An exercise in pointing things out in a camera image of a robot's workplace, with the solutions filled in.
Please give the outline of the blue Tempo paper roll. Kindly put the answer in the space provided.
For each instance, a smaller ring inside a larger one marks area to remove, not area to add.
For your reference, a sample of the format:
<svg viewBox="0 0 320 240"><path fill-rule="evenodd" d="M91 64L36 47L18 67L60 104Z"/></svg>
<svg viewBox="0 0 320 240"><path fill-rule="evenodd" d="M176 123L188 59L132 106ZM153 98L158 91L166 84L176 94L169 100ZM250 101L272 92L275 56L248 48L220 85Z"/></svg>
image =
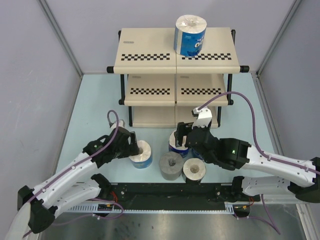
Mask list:
<svg viewBox="0 0 320 240"><path fill-rule="evenodd" d="M182 145L178 146L176 145L175 132L176 131L173 131L169 136L168 150L170 152L175 152L177 154L180 154L182 158L185 158L189 153L189 148L185 146L187 137L184 136L182 140Z"/></svg>

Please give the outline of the blue-wrapped roll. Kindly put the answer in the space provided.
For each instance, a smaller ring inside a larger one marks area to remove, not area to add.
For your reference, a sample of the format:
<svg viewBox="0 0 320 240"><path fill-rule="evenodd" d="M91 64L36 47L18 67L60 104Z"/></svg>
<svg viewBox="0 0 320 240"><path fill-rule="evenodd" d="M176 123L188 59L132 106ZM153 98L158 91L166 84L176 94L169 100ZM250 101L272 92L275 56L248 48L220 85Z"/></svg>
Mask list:
<svg viewBox="0 0 320 240"><path fill-rule="evenodd" d="M196 15L180 16L175 23L173 49L178 55L197 56L203 47L207 21Z"/></svg>
<svg viewBox="0 0 320 240"><path fill-rule="evenodd" d="M193 148L191 149L191 153L192 153L192 156L193 156L194 158L200 159L200 160L202 160L203 162L205 162L203 156L202 156L200 153L198 153L196 150L194 150Z"/></svg>
<svg viewBox="0 0 320 240"><path fill-rule="evenodd" d="M138 140L138 155L130 156L132 165L137 169L145 169L149 167L153 161L151 146L144 140Z"/></svg>

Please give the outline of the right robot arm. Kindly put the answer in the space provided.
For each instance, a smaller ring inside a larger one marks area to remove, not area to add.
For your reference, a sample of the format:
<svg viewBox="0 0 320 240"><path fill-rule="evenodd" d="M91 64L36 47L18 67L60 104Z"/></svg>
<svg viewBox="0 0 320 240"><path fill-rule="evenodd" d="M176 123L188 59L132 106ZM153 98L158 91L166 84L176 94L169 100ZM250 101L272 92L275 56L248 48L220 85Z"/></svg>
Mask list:
<svg viewBox="0 0 320 240"><path fill-rule="evenodd" d="M178 145L197 152L207 164L225 170L249 169L288 181L287 190L295 198L308 203L320 201L320 159L301 160L267 153L236 138L217 138L208 126L180 122L174 134Z"/></svg>

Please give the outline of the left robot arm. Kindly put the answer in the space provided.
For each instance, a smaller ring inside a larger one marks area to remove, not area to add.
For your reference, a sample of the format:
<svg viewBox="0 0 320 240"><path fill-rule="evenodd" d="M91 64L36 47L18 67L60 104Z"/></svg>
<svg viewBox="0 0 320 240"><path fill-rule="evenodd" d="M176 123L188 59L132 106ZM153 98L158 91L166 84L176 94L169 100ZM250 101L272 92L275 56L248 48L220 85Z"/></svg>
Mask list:
<svg viewBox="0 0 320 240"><path fill-rule="evenodd" d="M63 170L43 183L18 191L17 208L30 203L28 227L34 234L46 230L65 210L90 199L107 199L113 187L97 170L114 159L139 153L135 132L114 128L110 135L90 141Z"/></svg>

